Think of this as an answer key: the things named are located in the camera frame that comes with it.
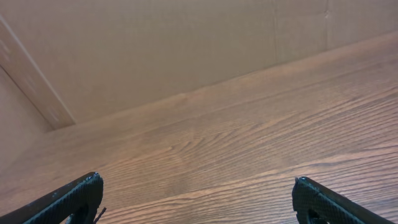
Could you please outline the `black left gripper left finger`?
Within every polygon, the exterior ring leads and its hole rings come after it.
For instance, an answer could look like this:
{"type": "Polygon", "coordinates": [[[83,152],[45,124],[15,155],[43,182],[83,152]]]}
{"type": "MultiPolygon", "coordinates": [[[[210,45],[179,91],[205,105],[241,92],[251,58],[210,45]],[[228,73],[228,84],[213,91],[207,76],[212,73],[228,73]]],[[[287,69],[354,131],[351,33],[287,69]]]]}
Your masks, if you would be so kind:
{"type": "Polygon", "coordinates": [[[1,223],[68,224],[97,223],[103,198],[103,179],[89,172],[63,187],[1,217],[1,223]]]}

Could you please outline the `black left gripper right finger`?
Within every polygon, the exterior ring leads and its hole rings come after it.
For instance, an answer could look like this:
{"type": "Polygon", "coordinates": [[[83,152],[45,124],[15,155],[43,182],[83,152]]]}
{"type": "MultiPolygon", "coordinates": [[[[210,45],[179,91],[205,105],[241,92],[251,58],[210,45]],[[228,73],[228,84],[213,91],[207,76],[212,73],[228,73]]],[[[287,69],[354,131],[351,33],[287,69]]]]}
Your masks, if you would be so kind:
{"type": "Polygon", "coordinates": [[[308,177],[298,177],[292,206],[300,224],[394,224],[308,177]]]}

